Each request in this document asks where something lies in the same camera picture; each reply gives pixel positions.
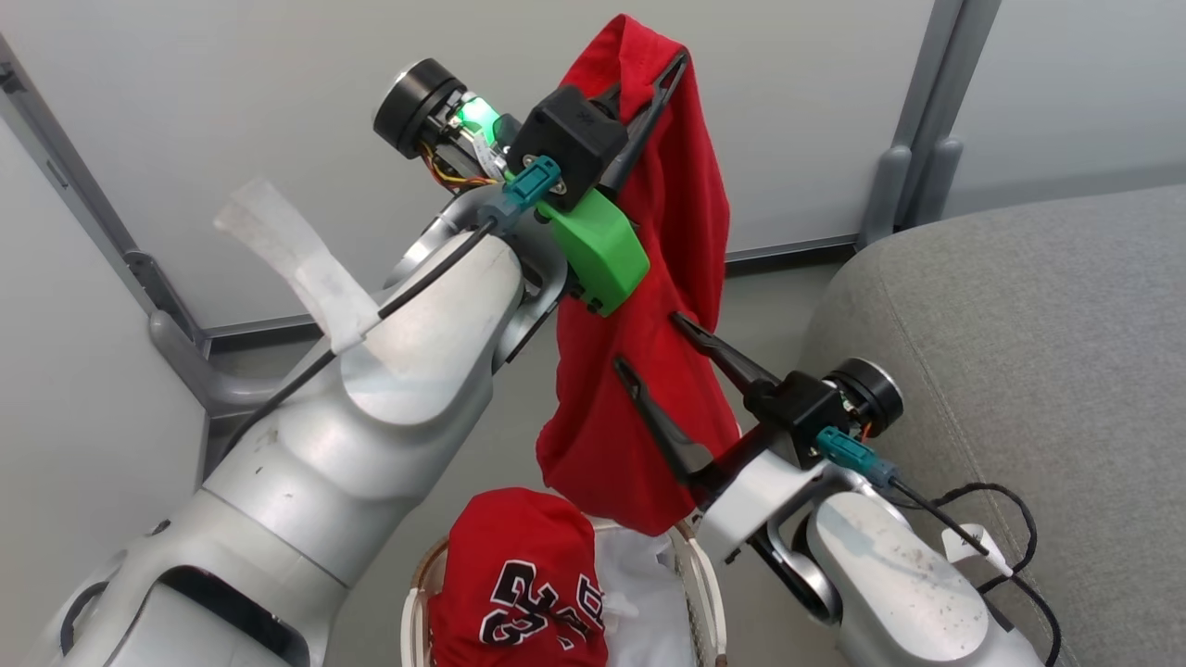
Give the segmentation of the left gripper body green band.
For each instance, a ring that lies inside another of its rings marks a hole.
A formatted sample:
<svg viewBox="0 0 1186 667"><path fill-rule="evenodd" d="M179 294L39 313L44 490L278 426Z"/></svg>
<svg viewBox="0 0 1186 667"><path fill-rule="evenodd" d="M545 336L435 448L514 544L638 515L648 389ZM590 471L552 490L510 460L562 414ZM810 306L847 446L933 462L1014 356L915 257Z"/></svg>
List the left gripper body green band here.
<svg viewBox="0 0 1186 667"><path fill-rule="evenodd" d="M561 286L606 317L639 287L650 262L619 196L600 190L629 134L593 99L562 85L518 120L427 58L393 80L374 110L374 132L423 161L452 195L444 236L523 240L533 220L546 228L546 253L559 254Z"/></svg>

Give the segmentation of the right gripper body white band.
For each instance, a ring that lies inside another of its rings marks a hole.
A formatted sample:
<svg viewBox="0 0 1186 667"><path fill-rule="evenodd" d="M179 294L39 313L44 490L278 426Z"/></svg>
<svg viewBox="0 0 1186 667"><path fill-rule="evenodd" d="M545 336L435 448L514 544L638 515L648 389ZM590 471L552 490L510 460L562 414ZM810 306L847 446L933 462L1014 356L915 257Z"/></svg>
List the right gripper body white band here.
<svg viewBox="0 0 1186 667"><path fill-rule="evenodd" d="M827 483L876 493L901 477L863 442L884 434L905 409L898 385L871 360L843 360L823 377L789 371L744 402L755 427L715 460L715 488L691 488L702 510L700 547L713 559L753 542L760 554L776 555L766 529L825 497Z"/></svg>

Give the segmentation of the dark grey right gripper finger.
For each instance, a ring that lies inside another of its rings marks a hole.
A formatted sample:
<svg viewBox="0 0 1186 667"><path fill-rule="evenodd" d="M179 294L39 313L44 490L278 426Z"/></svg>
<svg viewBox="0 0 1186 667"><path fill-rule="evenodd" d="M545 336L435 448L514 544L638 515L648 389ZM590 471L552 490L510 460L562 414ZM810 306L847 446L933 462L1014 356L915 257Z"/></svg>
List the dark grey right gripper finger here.
<svg viewBox="0 0 1186 667"><path fill-rule="evenodd" d="M653 439L674 477L686 488L715 488L719 468L703 444L686 434L677 423L653 400L648 385L626 358L614 358L614 370L635 406L649 436Z"/></svg>
<svg viewBox="0 0 1186 667"><path fill-rule="evenodd" d="M744 354L731 347L728 342L719 338L715 333L706 330L699 322L691 320L683 312L671 312L669 320L674 328L682 333L691 347L704 358L710 358L720 371L723 371L737 390L744 396L753 396L755 393L770 392L780 385L780 379L761 368L753 358L746 358Z"/></svg>

